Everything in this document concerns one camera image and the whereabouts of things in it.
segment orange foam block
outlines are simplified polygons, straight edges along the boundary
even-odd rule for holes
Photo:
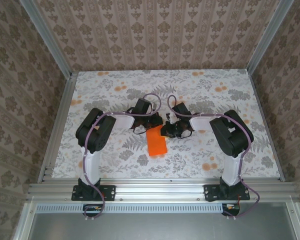
[[[166,138],[160,135],[162,125],[146,131],[146,141],[148,143],[149,156],[166,154],[168,152]]]

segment patterned wallpaper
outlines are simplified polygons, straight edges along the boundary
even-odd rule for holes
[[[35,0],[73,71],[243,69],[278,0]]]
[[[295,0],[252,76],[283,172],[300,198],[300,0]]]
[[[0,240],[37,181],[65,79],[17,0],[0,1]]]

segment gray panel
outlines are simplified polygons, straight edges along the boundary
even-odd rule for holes
[[[285,203],[260,203],[236,220],[220,213],[36,214],[31,240],[295,240]]]

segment floral tablecloth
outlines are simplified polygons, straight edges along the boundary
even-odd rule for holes
[[[224,113],[234,109],[254,135],[245,156],[244,177],[279,177],[273,150],[253,87],[245,69],[89,71],[78,74],[53,178],[78,178],[82,153],[75,137],[92,108],[125,111],[146,93],[162,99],[160,115],[169,113],[167,97],[174,94],[192,113]],[[153,96],[148,97],[158,106]],[[212,131],[195,131],[184,139],[166,139],[167,154],[150,157],[146,135],[116,129],[101,151],[102,178],[220,177],[226,155]]]

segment purple cable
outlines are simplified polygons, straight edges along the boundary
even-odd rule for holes
[[[226,116],[222,113],[199,113],[199,114],[194,114],[194,115],[185,115],[185,114],[181,114],[181,113],[178,113],[176,112],[175,110],[172,109],[172,107],[170,106],[170,103],[169,103],[169,100],[170,98],[174,98],[174,105],[177,104],[177,98],[175,95],[170,95],[168,96],[168,99],[167,99],[167,104],[168,104],[168,107],[169,109],[176,115],[179,115],[181,117],[200,117],[200,116],[203,116],[203,117],[224,117],[228,120],[230,120],[231,122],[233,122],[235,125],[237,125],[242,131],[243,133],[245,134],[246,136],[246,139],[248,140],[248,147],[246,148],[246,150],[243,152],[243,154],[241,154],[240,156],[240,163],[239,163],[239,172],[238,172],[238,177],[239,177],[239,180],[240,182],[246,187],[248,188],[249,190],[251,190],[252,192],[254,192],[256,195],[257,195],[257,200],[255,201],[255,203],[252,205],[252,207],[247,210],[246,212],[242,213],[242,214],[239,214],[237,216],[233,216],[231,213],[227,212],[227,211],[224,211],[226,214],[230,215],[230,217],[242,217],[244,216],[245,214],[247,214],[248,212],[250,212],[257,204],[258,202],[260,201],[260,195],[259,193],[257,193],[255,190],[253,190],[251,187],[249,187],[246,183],[244,183],[244,181],[242,180],[240,174],[241,174],[241,170],[242,170],[242,164],[243,164],[243,159],[244,159],[244,156],[247,154],[247,152],[250,150],[251,148],[251,139],[250,139],[250,136],[248,134],[248,132],[245,130],[245,128],[239,123],[237,122],[236,120],[234,120],[233,118],[229,117],[229,116]]]
[[[103,196],[102,193],[100,192],[100,190],[99,190],[95,185],[93,185],[92,182],[91,182],[91,181],[89,180],[89,178],[87,177],[87,172],[86,172],[86,156],[87,156],[87,153],[88,153],[88,139],[89,139],[89,137],[90,137],[90,135],[91,135],[93,129],[95,128],[95,126],[97,126],[97,124],[99,123],[99,121],[100,121],[104,116],[106,116],[106,115],[128,115],[128,116],[135,116],[135,117],[146,117],[146,116],[151,116],[151,115],[153,115],[153,114],[156,114],[156,113],[159,111],[159,109],[161,108],[161,105],[162,105],[161,99],[160,99],[160,97],[159,97],[157,94],[155,94],[155,93],[148,93],[148,94],[146,94],[146,95],[143,96],[143,99],[144,99],[146,96],[149,96],[149,95],[156,96],[156,97],[158,98],[158,100],[159,100],[159,107],[158,107],[156,110],[152,111],[152,112],[149,113],[149,114],[132,114],[132,113],[128,113],[128,112],[105,112],[105,113],[103,113],[103,114],[102,114],[102,115],[94,122],[94,124],[93,124],[92,127],[90,128],[88,134],[86,135],[85,142],[84,142],[84,154],[83,154],[83,159],[82,159],[83,175],[84,175],[84,178],[85,178],[85,180],[87,181],[87,183],[88,183],[91,187],[93,187],[93,188],[98,192],[98,194],[100,195],[100,197],[101,197],[101,199],[102,199],[102,207],[101,207],[101,210],[100,210],[100,212],[99,212],[96,216],[94,216],[93,218],[97,218],[97,217],[99,217],[99,216],[101,215],[101,213],[102,213],[102,212],[104,211],[104,209],[105,209],[106,201],[105,201],[104,196]],[[83,215],[84,215],[86,218],[89,218],[89,217],[87,216],[87,209],[88,209],[88,208],[89,208],[89,207],[86,207],[86,208],[84,209],[84,213],[83,213]]]

